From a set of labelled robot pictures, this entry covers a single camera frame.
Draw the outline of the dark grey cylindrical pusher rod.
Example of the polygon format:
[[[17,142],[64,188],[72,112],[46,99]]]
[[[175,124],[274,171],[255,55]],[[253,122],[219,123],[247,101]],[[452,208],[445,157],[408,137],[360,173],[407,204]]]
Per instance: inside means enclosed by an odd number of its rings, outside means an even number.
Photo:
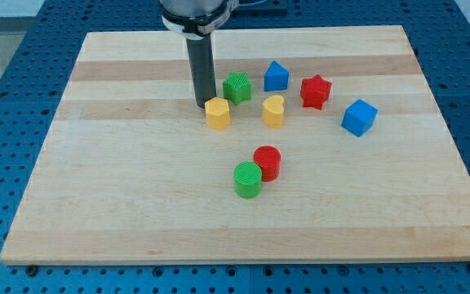
[[[206,102],[216,96],[211,36],[206,35],[199,40],[188,39],[186,45],[196,104],[204,109]]]

